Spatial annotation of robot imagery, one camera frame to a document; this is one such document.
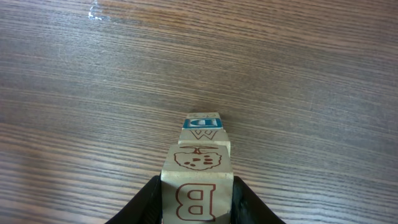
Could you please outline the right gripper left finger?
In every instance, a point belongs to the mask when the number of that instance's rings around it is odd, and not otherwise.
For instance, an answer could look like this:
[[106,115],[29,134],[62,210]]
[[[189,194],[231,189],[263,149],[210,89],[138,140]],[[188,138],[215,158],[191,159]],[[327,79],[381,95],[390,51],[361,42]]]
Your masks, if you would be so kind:
[[161,224],[162,191],[159,175],[143,188],[106,224]]

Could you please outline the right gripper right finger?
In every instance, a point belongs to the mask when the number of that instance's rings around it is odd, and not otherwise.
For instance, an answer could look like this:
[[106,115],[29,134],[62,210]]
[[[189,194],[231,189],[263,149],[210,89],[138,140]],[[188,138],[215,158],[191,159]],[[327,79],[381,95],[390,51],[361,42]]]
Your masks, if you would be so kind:
[[234,176],[231,224],[285,224],[238,176]]

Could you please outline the white block leaf picture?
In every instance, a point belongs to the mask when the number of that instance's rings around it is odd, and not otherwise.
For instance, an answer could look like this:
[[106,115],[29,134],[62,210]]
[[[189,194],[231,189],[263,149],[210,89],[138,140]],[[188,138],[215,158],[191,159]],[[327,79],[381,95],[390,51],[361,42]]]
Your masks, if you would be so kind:
[[228,154],[231,155],[231,141],[224,129],[183,129],[178,143],[200,143],[226,146]]

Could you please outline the white block blue side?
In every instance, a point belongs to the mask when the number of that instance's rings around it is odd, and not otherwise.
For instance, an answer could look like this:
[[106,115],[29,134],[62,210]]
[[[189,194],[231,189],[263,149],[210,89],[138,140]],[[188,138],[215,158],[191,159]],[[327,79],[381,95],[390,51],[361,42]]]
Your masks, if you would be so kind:
[[160,179],[164,224],[231,222],[234,175],[227,147],[174,144]]

